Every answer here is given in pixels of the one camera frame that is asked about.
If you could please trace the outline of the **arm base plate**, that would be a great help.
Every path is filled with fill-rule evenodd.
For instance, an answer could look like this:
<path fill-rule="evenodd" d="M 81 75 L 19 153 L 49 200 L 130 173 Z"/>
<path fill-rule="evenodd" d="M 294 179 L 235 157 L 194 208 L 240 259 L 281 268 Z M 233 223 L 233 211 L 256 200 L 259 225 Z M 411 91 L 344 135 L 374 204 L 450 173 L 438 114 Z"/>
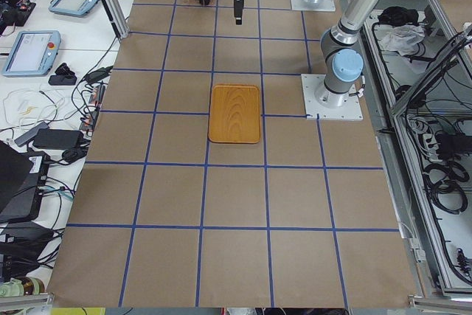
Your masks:
<path fill-rule="evenodd" d="M 334 94 L 325 87 L 325 75 L 302 74 L 301 80 L 308 120 L 362 121 L 354 83 L 347 93 Z"/>
<path fill-rule="evenodd" d="M 291 0 L 294 11 L 335 12 L 334 0 Z"/>

